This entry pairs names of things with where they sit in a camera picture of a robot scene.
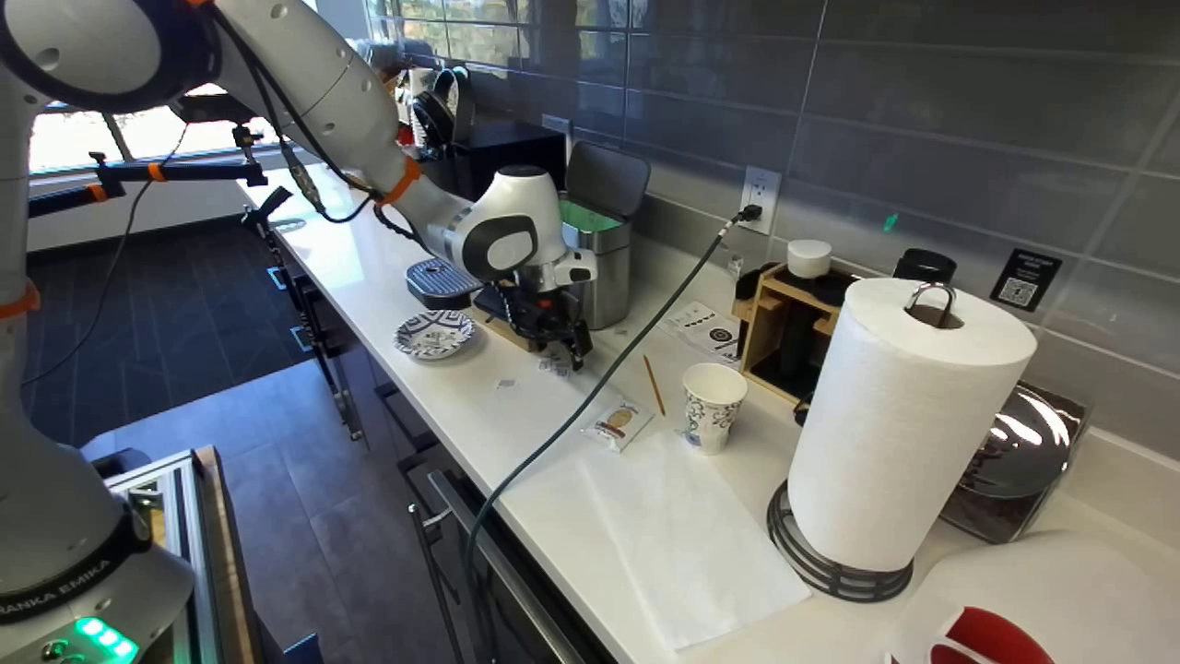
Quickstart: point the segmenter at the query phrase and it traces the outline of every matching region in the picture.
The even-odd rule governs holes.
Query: white mug
[[[723,452],[750,393],[746,376],[718,363],[701,363],[682,372],[682,432],[701,452]]]

